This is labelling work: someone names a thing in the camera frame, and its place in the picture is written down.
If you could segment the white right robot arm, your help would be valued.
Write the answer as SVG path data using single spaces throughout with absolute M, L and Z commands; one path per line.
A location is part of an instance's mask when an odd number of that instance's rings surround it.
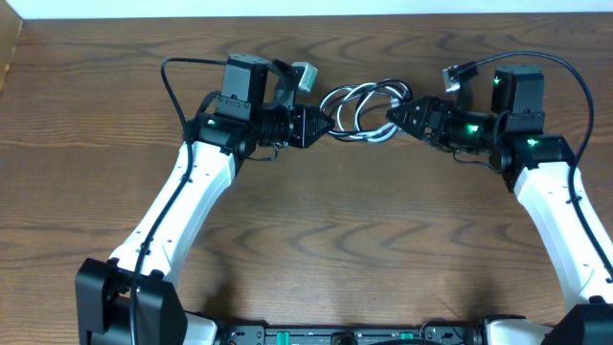
M 609 344 L 612 241 L 586 195 L 577 156 L 560 134 L 543 130 L 534 106 L 461 111 L 436 97 L 392 107 L 387 119 L 445 152 L 485 152 L 532 219 L 554 265 L 565 316 L 553 327 L 516 316 L 484 318 L 467 344 Z

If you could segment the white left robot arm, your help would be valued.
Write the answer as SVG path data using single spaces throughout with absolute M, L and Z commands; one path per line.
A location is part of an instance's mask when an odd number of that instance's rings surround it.
M 214 344 L 218 324 L 184 310 L 176 287 L 196 235 L 257 145 L 307 148 L 334 127 L 313 105 L 199 110 L 192 141 L 146 215 L 105 262 L 76 277 L 81 344 Z

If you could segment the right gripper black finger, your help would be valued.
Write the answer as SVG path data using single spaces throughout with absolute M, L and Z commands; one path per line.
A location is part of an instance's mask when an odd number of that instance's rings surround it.
M 431 101 L 430 96 L 403 101 L 398 106 L 390 108 L 386 113 L 388 120 L 423 120 Z
M 395 126 L 399 127 L 402 131 L 406 132 L 408 135 L 420 140 L 421 139 L 421 123 L 416 119 L 409 119 L 408 121 L 403 121 L 400 119 L 392 119 L 389 118 L 389 121 Z

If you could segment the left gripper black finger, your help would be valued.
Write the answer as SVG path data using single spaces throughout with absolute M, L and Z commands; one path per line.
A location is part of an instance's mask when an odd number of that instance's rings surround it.
M 311 122 L 317 126 L 334 125 L 334 120 L 317 106 L 311 108 Z
M 312 130 L 309 134 L 309 144 L 312 146 L 330 130 L 332 130 L 332 126 L 325 126 Z

